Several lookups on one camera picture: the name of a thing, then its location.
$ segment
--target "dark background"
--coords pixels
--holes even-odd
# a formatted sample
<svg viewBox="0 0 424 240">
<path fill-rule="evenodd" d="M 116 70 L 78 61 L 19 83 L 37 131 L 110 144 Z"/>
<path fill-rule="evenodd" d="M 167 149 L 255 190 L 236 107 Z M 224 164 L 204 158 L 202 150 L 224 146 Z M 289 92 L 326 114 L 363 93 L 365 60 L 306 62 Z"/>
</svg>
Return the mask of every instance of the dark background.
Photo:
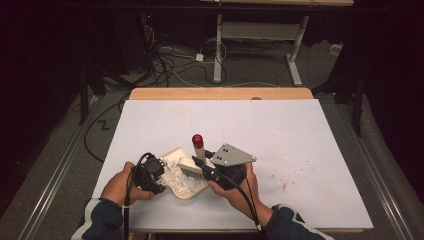
<svg viewBox="0 0 424 240">
<path fill-rule="evenodd" d="M 348 71 L 364 76 L 364 91 L 376 122 L 423 201 L 423 8 L 413 0 L 355 1 L 354 8 L 383 6 L 388 6 L 383 15 L 311 16 L 304 43 L 345 43 L 329 82 Z M 84 13 L 63 9 L 52 0 L 3 1 L 0 9 L 3 213 L 48 141 L 49 132 L 77 95 L 82 67 L 95 63 L 115 74 L 127 74 L 142 68 L 146 58 L 133 13 L 94 13 L 88 18 Z M 194 45 L 203 43 L 205 36 L 213 36 L 216 31 L 213 15 L 152 16 L 152 24 L 161 32 Z M 270 19 L 281 20 L 281 16 L 268 16 L 263 21 Z M 354 85 L 346 82 L 329 91 L 353 92 Z"/>
</svg>

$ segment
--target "gray carpet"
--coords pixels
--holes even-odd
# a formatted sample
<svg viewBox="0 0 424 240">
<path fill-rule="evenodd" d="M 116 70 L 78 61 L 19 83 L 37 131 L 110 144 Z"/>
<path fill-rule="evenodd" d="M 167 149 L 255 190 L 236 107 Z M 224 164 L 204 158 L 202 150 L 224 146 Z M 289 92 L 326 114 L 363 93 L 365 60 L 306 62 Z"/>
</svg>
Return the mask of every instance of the gray carpet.
<svg viewBox="0 0 424 240">
<path fill-rule="evenodd" d="M 301 48 L 296 63 L 305 87 L 312 88 L 326 82 L 336 61 L 336 57 L 328 54 L 329 47 L 329 43 L 323 42 L 311 48 L 305 46 Z M 243 60 L 237 61 L 231 60 L 231 58 L 243 57 L 245 52 L 229 52 L 228 59 L 224 62 L 227 79 L 223 86 L 243 84 L 241 86 L 269 87 L 269 85 L 263 84 L 267 83 L 280 87 L 292 87 L 293 83 L 282 55 L 282 53 L 288 53 L 290 48 L 290 44 L 284 43 L 274 50 L 259 49 L 258 52 L 251 53 Z M 184 46 L 179 46 L 178 49 L 191 56 L 196 53 L 196 51 Z M 173 59 L 178 65 L 190 61 L 181 58 Z M 207 77 L 211 80 L 212 66 L 197 65 L 206 67 Z M 181 79 L 176 75 L 169 78 L 170 87 L 214 86 L 205 81 L 204 70 L 199 67 L 187 69 L 178 75 Z M 138 76 L 140 74 L 134 73 L 125 77 L 136 79 Z M 143 84 L 153 81 L 154 79 L 150 78 Z M 128 93 L 126 89 L 117 86 L 110 79 L 106 79 L 105 83 L 107 94 L 104 97 L 93 98 L 90 116 L 87 119 L 90 123 Z M 358 139 L 349 124 L 348 115 L 351 107 L 334 104 L 331 94 L 320 94 L 317 97 L 320 99 L 335 139 L 374 224 L 374 229 L 362 233 L 329 233 L 329 235 L 336 239 L 422 239 L 422 236 L 424 236 L 423 206 L 384 144 L 366 98 L 361 125 L 363 137 Z M 118 108 L 112 108 L 99 118 L 99 120 L 105 120 L 105 122 L 94 122 L 87 133 L 87 145 L 91 152 L 100 159 L 104 159 L 107 154 L 119 116 Z M 84 147 L 82 137 L 88 126 L 84 128 L 78 126 L 78 123 L 79 99 L 75 99 L 66 116 L 51 132 L 47 145 L 29 172 L 12 204 L 1 218 L 0 239 L 18 239 L 24 229 L 26 231 L 23 233 L 22 239 L 69 239 L 76 230 L 83 213 L 84 202 L 91 197 L 102 167 L 102 163 L 90 155 Z M 76 143 L 76 147 L 69 149 L 70 143 Z M 386 183 L 387 191 L 394 199 L 395 206 L 398 207 L 402 219 L 396 218 L 397 215 L 392 217 L 388 214 L 384 194 L 382 195 L 379 192 L 379 186 L 372 180 L 375 175 L 367 167 L 367 160 L 369 159 L 378 166 L 381 179 Z M 59 174 L 56 171 L 57 169 L 63 170 L 63 174 Z M 56 175 L 63 176 L 63 178 L 52 182 L 52 176 Z M 45 208 L 42 208 L 39 205 L 37 206 L 37 203 L 43 196 L 46 187 L 50 187 L 48 190 L 53 189 L 47 191 L 51 195 L 45 197 L 50 199 L 51 202 L 48 202 Z M 34 215 L 39 216 L 40 221 L 33 221 L 25 228 L 34 209 L 44 210 L 40 211 L 41 214 Z M 401 227 L 396 227 L 399 221 L 405 223 L 406 228 L 402 224 Z"/>
</svg>

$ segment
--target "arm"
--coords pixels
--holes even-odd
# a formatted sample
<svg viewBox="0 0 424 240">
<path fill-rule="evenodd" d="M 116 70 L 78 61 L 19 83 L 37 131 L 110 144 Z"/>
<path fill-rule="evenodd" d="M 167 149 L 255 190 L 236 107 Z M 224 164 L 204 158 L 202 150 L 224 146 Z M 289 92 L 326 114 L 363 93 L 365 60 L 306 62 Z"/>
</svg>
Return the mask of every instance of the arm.
<svg viewBox="0 0 424 240">
<path fill-rule="evenodd" d="M 283 204 L 269 208 L 259 199 L 259 188 L 252 163 L 246 163 L 246 179 L 240 184 L 241 189 L 255 205 L 259 223 L 265 229 L 268 239 L 315 240 L 333 239 L 306 225 L 300 215 Z M 225 191 L 217 183 L 209 181 L 209 186 L 219 196 L 225 197 L 236 210 L 253 220 L 246 200 L 237 189 Z"/>
<path fill-rule="evenodd" d="M 117 173 L 103 189 L 99 199 L 91 199 L 84 217 L 71 239 L 122 239 L 119 228 L 122 225 L 128 175 L 134 164 L 125 163 L 124 169 Z M 150 200 L 154 194 L 138 189 L 134 184 L 130 193 L 130 204 L 136 200 Z"/>
</svg>

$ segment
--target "floor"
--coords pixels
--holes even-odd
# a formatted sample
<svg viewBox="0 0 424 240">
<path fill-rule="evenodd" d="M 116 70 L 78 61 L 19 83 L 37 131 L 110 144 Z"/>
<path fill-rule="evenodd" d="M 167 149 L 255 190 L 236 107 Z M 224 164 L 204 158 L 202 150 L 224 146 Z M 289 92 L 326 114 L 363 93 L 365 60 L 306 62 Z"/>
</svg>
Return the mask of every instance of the floor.
<svg viewBox="0 0 424 240">
<path fill-rule="evenodd" d="M 293 87 L 284 54 L 290 42 L 226 41 L 225 78 L 213 84 L 214 60 L 206 47 L 204 63 L 193 63 L 199 49 L 167 44 L 160 49 L 163 62 L 139 83 L 146 87 Z M 326 82 L 337 60 L 331 44 L 302 46 L 296 64 L 304 87 Z M 163 66 L 169 71 L 164 74 Z M 123 76 L 135 81 L 143 72 Z M 13 202 L 0 219 L 0 239 L 69 239 L 91 197 L 102 160 L 120 117 L 120 102 L 129 90 L 111 79 L 104 81 L 105 96 L 90 95 L 90 115 L 79 126 L 79 99 L 49 135 L 49 139 Z M 362 138 L 352 130 L 352 106 L 336 105 L 332 94 L 318 94 L 334 137 L 369 211 L 374 228 L 361 233 L 332 232 L 336 239 L 419 239 L 424 236 L 422 204 L 384 144 L 373 121 L 366 96 L 361 120 Z M 199 239 L 195 235 L 157 235 L 157 239 Z"/>
</svg>

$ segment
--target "hand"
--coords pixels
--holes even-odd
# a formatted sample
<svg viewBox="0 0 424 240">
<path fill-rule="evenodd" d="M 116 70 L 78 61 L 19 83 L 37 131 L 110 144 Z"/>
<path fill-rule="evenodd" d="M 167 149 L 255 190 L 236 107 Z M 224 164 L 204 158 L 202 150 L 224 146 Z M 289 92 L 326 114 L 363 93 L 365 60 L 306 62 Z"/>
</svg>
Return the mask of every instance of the hand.
<svg viewBox="0 0 424 240">
<path fill-rule="evenodd" d="M 253 202 L 255 204 L 259 222 L 261 223 L 263 227 L 265 227 L 269 219 L 271 218 L 272 209 L 264 205 L 259 199 L 258 180 L 256 179 L 256 175 L 253 172 L 252 163 L 246 163 L 245 167 L 246 167 L 246 179 L 240 184 L 240 188 L 249 197 L 249 201 L 251 203 L 253 198 Z M 249 205 L 247 204 L 246 199 L 243 197 L 243 195 L 239 192 L 237 188 L 225 191 L 216 182 L 209 181 L 208 184 L 217 195 L 225 197 L 233 208 L 237 209 L 238 211 L 240 211 L 241 213 L 243 213 L 244 215 L 246 215 L 247 217 L 253 220 L 253 216 L 252 216 L 252 213 L 250 212 Z"/>
<path fill-rule="evenodd" d="M 106 184 L 101 197 L 115 202 L 118 206 L 123 206 L 127 193 L 127 179 L 132 167 L 134 167 L 133 163 L 126 162 L 122 172 L 117 173 Z M 153 192 L 143 191 L 137 188 L 135 184 L 132 185 L 130 192 L 130 204 L 133 204 L 136 200 L 150 200 L 153 197 Z"/>
</svg>

